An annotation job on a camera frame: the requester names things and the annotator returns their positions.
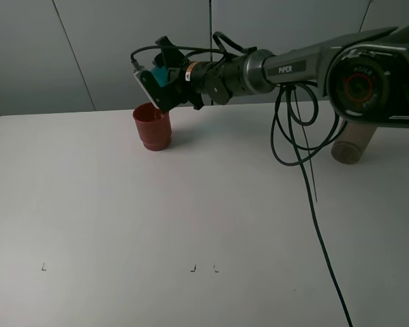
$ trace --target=blue part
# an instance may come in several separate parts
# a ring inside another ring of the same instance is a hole
[[[168,70],[166,69],[165,66],[158,67],[155,66],[152,70],[151,73],[153,76],[155,76],[157,83],[159,83],[160,87],[164,87],[165,85],[168,84]]]

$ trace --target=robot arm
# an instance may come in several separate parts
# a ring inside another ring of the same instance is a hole
[[[163,37],[157,41],[162,53],[155,63],[166,67],[166,84],[131,57],[137,80],[163,112],[186,101],[200,109],[200,94],[224,105],[232,97],[316,80],[320,94],[328,95],[346,120],[409,127],[409,27],[395,30],[353,33],[277,56],[269,50],[244,49],[217,32],[219,50],[214,52],[223,54],[218,62],[190,61]],[[220,38],[242,55],[227,52]]]

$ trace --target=table surface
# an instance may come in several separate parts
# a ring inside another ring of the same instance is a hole
[[[158,153],[131,111],[0,118],[0,326],[346,326],[273,105],[170,115]],[[354,325],[409,326],[409,130],[313,165]]]

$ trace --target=red plastic cup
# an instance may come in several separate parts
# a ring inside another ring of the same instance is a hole
[[[151,151],[164,150],[171,143],[170,115],[162,114],[152,103],[142,104],[133,113],[139,138]]]

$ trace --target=beige cylinder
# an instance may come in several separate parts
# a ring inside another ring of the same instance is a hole
[[[362,157],[377,126],[348,123],[346,129],[333,143],[332,157],[343,164],[355,164]]]

